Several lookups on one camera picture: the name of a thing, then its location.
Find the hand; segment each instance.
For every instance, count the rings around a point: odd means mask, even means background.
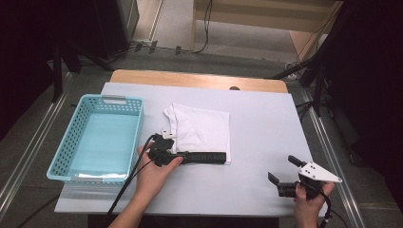
[[[137,152],[140,154],[143,147],[139,147]],[[147,153],[143,154],[142,160],[139,163],[139,168],[148,165],[142,169],[137,175],[137,186],[135,196],[141,197],[144,200],[152,200],[163,189],[166,179],[182,162],[183,158],[174,159],[169,165],[159,167],[153,162],[150,162]]]
[[[325,182],[323,185],[323,193],[326,196],[330,196],[333,189],[335,189],[335,184],[333,182]],[[325,202],[325,198],[320,194],[314,199],[306,199],[306,190],[300,184],[296,187],[297,198],[294,199],[296,206],[294,208],[294,218],[296,219],[298,228],[317,228],[317,217],[319,216],[319,211]]]
[[[143,147],[139,147],[137,152],[141,153],[142,150]],[[163,185],[169,174],[181,164],[182,158],[178,157],[164,167],[158,167],[153,162],[149,162],[150,159],[148,155],[144,153],[139,163],[139,169],[143,166],[144,168],[137,175],[136,192],[127,207],[110,224],[110,228],[138,227],[145,209],[152,199],[163,189]]]

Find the black fabric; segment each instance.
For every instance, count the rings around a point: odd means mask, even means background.
[[[0,1],[0,141],[52,82],[46,27],[26,2]]]
[[[112,223],[116,217],[110,217],[104,227]],[[103,219],[103,215],[88,215],[87,227],[103,228],[99,226]],[[278,225],[278,218],[143,216],[139,228],[276,228]]]
[[[328,91],[351,123],[341,132],[358,136],[346,142],[384,176],[402,209],[402,3],[360,2],[323,62]]]

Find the table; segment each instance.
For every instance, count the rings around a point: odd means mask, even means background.
[[[244,91],[227,90],[229,86],[237,86]],[[231,115],[232,163],[180,166],[145,213],[224,217],[292,216],[293,201],[279,198],[276,186],[267,180],[268,171],[281,181],[297,180],[297,167],[287,161],[289,154],[303,161],[312,160],[291,95],[286,92],[285,84],[281,81],[160,71],[115,71],[110,83],[105,85],[103,94],[139,95],[144,98],[144,126],[140,142],[153,134],[156,127],[158,130],[158,127],[167,125],[161,111],[173,99],[184,104],[191,101],[194,106],[201,108],[229,111]],[[117,184],[65,183],[55,212],[105,213],[120,188],[121,185]],[[123,210],[134,188],[135,181],[122,196],[115,213]]]
[[[196,21],[204,20],[209,0],[193,2],[192,48]],[[304,61],[332,27],[341,5],[334,0],[214,0],[210,21],[290,30],[299,60]]]

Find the wooden edge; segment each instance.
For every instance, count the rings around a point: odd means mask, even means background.
[[[281,80],[241,78],[225,75],[180,73],[153,70],[124,70],[113,72],[111,83],[128,83],[155,86],[186,86],[229,89],[232,86],[245,91],[288,93]]]

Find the person's left hand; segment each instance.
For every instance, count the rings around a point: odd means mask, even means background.
[[[167,166],[159,167],[153,162],[148,164],[137,175],[137,186],[135,196],[141,197],[145,200],[152,200],[163,189],[166,179],[182,162],[183,158],[178,157],[171,161]],[[143,154],[142,160],[139,163],[139,168],[142,168],[150,162],[147,153]]]

